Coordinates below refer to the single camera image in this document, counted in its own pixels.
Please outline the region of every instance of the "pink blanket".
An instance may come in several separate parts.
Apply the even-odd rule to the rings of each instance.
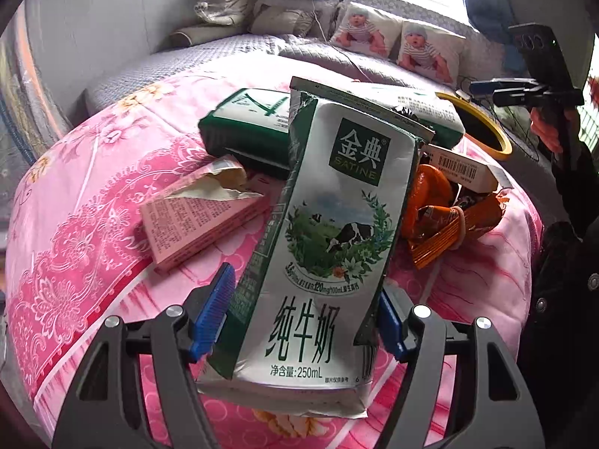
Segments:
[[[170,275],[156,273],[140,223],[139,204],[210,160],[197,122],[242,87],[288,90],[292,76],[334,85],[348,78],[306,62],[242,54],[147,86],[90,118],[56,143],[20,183],[7,254],[8,316],[17,358],[34,408],[50,434],[62,401],[102,320],[154,317],[205,285],[221,262],[239,276],[261,236],[266,216],[250,221],[203,250]],[[463,140],[459,151],[495,163]],[[509,193],[499,226],[467,242],[423,271],[403,244],[389,277],[414,301],[441,316],[489,317],[514,356],[531,294],[531,258],[540,218],[526,194]],[[143,359],[146,404],[154,437],[168,441],[151,359]],[[404,367],[379,353],[368,418],[285,417],[202,398],[223,448],[374,447]],[[428,442],[442,437],[453,386],[447,358]]]

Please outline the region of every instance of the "baby photo pillow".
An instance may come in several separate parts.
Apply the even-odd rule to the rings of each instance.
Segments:
[[[465,42],[465,37],[444,28],[405,20],[397,65],[455,89]]]
[[[350,3],[330,43],[352,52],[387,58],[404,19],[359,3]]]

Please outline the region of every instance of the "pillow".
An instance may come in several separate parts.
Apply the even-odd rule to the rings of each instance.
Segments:
[[[417,20],[405,20],[397,65],[456,88],[465,37]]]
[[[316,12],[325,35],[322,35],[318,25],[313,25],[308,32],[308,37],[328,40],[332,33],[330,28],[334,22],[339,0],[257,0],[254,5],[254,16],[258,15],[263,5],[280,6],[291,10],[303,10],[311,15],[313,15],[313,12]]]
[[[245,25],[199,24],[180,28],[169,35],[173,47],[191,47],[246,32]]]
[[[250,32],[258,35],[293,34],[297,37],[305,37],[313,24],[312,13],[263,5]]]
[[[404,19],[371,6],[351,3],[330,43],[353,52],[387,58]]]

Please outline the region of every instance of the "gray cushion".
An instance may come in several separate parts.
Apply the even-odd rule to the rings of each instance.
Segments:
[[[280,56],[312,62],[352,79],[453,93],[448,86],[409,72],[384,58],[356,54],[324,42],[308,42],[293,36],[286,36],[286,40],[288,45],[279,52]]]
[[[305,37],[314,24],[314,16],[303,10],[263,5],[250,32],[258,35],[293,34]]]
[[[180,28],[170,34],[171,45],[178,47],[191,47],[213,40],[233,37],[246,31],[245,25],[208,25],[200,24],[192,27]]]

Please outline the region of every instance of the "gray wall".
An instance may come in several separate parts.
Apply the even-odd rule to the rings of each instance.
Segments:
[[[196,21],[197,0],[26,0],[29,39],[52,97],[74,125],[82,92],[104,72],[161,49]]]
[[[572,81],[584,86],[594,44],[594,30],[582,0],[510,0],[520,23],[549,25],[564,53]]]

